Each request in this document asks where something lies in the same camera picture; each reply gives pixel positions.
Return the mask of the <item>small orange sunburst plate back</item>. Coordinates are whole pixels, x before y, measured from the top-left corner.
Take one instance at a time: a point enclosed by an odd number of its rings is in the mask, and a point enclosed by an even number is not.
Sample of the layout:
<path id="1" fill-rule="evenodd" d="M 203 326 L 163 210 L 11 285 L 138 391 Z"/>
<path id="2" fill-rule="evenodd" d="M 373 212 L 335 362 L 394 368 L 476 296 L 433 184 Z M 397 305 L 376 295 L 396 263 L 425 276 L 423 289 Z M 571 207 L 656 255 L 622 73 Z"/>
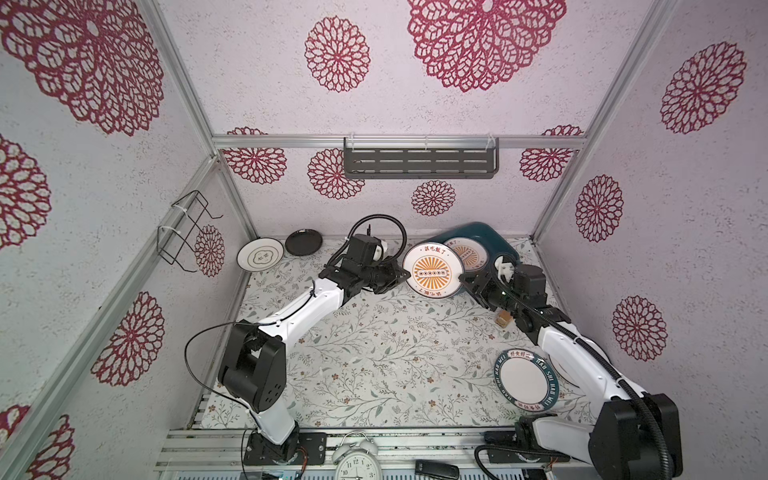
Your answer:
<path id="1" fill-rule="evenodd" d="M 489 254 L 478 241 L 467 237 L 454 237 L 446 241 L 448 246 L 461 260 L 466 273 L 483 270 Z"/>

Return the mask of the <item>green rim plate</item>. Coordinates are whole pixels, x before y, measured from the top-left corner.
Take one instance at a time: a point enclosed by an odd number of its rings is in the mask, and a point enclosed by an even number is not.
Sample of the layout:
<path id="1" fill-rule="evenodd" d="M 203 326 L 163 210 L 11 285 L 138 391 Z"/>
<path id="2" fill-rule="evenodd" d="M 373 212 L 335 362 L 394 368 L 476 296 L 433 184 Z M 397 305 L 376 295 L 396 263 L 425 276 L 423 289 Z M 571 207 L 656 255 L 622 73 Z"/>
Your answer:
<path id="1" fill-rule="evenodd" d="M 559 399 L 560 384 L 554 369 L 533 351 L 503 351 L 494 363 L 493 377 L 501 394 L 521 410 L 545 412 Z"/>

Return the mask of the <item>white plate brown flower outline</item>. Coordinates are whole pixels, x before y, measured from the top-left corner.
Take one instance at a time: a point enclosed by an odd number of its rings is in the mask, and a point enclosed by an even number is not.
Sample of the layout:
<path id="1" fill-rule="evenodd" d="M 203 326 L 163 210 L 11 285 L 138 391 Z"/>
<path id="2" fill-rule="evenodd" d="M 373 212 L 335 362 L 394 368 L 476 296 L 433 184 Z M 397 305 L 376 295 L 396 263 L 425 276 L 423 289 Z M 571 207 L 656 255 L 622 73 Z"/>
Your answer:
<path id="1" fill-rule="evenodd" d="M 259 238 L 245 244 L 237 254 L 237 264 L 248 272 L 272 269 L 284 257 L 283 244 L 273 238 Z"/>

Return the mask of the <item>white plate gold outline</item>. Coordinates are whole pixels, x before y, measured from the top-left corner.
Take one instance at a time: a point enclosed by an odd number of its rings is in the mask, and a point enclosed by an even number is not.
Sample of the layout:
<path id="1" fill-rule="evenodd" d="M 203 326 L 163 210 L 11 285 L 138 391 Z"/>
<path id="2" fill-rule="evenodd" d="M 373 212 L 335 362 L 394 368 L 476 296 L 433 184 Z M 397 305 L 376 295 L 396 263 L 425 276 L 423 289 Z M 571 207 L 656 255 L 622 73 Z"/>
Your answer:
<path id="1" fill-rule="evenodd" d="M 593 341 L 592 339 L 590 339 L 590 338 L 584 338 L 584 341 L 585 341 L 585 342 L 586 342 L 588 345 L 590 345 L 590 346 L 591 346 L 591 347 L 592 347 L 592 348 L 593 348 L 593 349 L 594 349 L 596 352 L 598 352 L 598 353 L 600 354 L 600 356 L 601 356 L 601 357 L 602 357 L 604 360 L 607 360 L 607 361 L 609 361 L 609 360 L 610 360 L 610 358 L 609 358 L 609 356 L 607 355 L 607 353 L 606 353 L 606 352 L 605 352 L 605 351 L 604 351 L 604 350 L 601 348 L 601 346 L 600 346 L 599 344 L 597 344 L 596 342 L 594 342 L 594 341 Z M 550 365 L 551 365 L 551 366 L 554 368 L 554 370 L 556 371 L 556 373 L 557 373 L 557 374 L 558 374 L 558 375 L 559 375 L 559 376 L 560 376 L 562 379 L 564 379 L 566 382 L 568 382 L 569 384 L 571 384 L 572 386 L 574 386 L 574 387 L 576 387 L 576 388 L 579 388 L 579 387 L 580 387 L 580 384 L 579 384 L 579 383 L 576 381 L 576 377 L 575 377 L 575 376 L 573 376 L 573 375 L 572 375 L 572 374 L 569 372 L 569 370 L 568 370 L 568 369 L 567 369 L 567 368 L 566 368 L 566 367 L 565 367 L 565 366 L 564 366 L 564 365 L 563 365 L 561 362 L 559 362 L 557 359 L 555 359 L 555 358 L 554 358 L 552 355 L 548 355 L 548 360 L 549 360 L 549 364 L 550 364 Z"/>

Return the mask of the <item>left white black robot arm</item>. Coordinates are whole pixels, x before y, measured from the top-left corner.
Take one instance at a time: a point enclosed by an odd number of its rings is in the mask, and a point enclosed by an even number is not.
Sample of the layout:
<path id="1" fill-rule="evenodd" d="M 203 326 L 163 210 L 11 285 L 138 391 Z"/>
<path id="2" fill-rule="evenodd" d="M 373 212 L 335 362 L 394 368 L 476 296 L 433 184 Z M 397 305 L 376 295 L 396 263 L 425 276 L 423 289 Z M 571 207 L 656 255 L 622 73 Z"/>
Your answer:
<path id="1" fill-rule="evenodd" d="M 241 320 L 232 327 L 218 381 L 247 405 L 266 443 L 282 447 L 298 431 L 282 400 L 289 351 L 320 320 L 360 292 L 383 294 L 408 279 L 400 265 L 405 247 L 402 243 L 389 253 L 384 240 L 354 234 L 311 280 L 309 290 L 263 320 Z"/>

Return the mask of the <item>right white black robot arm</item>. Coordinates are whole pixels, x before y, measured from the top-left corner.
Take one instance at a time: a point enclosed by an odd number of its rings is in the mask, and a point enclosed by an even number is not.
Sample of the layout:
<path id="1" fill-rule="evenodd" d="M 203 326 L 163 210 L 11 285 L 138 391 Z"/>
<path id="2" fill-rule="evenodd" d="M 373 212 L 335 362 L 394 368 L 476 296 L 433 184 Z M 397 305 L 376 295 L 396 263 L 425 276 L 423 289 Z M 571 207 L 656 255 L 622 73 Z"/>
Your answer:
<path id="1" fill-rule="evenodd" d="M 673 479 L 683 472 L 679 411 L 665 394 L 650 394 L 625 377 L 547 302 L 546 276 L 535 265 L 495 264 L 459 277 L 482 307 L 509 312 L 534 345 L 558 362 L 586 394 L 594 425 L 543 415 L 515 427 L 514 453 L 578 460 L 603 479 Z"/>

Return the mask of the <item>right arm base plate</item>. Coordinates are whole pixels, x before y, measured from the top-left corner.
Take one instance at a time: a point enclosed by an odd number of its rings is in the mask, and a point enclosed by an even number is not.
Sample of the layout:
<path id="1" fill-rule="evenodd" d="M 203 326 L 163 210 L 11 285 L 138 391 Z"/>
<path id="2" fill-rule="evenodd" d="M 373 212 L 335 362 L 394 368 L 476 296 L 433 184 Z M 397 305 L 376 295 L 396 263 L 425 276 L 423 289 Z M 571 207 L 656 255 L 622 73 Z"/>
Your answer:
<path id="1" fill-rule="evenodd" d="M 483 434 L 483 440 L 488 446 L 486 454 L 491 464 L 549 463 L 571 460 L 568 455 L 543 449 L 538 444 L 528 441 L 525 436 L 519 438 L 513 430 L 486 431 Z"/>

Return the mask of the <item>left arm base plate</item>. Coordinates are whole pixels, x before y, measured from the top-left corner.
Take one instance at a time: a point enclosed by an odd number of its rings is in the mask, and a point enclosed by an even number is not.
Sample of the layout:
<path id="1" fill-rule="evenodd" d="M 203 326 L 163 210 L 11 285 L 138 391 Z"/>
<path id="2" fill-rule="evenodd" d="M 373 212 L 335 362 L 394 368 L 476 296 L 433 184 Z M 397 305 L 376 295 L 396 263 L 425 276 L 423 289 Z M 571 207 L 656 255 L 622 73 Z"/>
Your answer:
<path id="1" fill-rule="evenodd" d="M 245 466 L 322 465 L 325 463 L 328 435 L 295 429 L 282 444 L 264 435 L 249 435 L 244 453 Z"/>

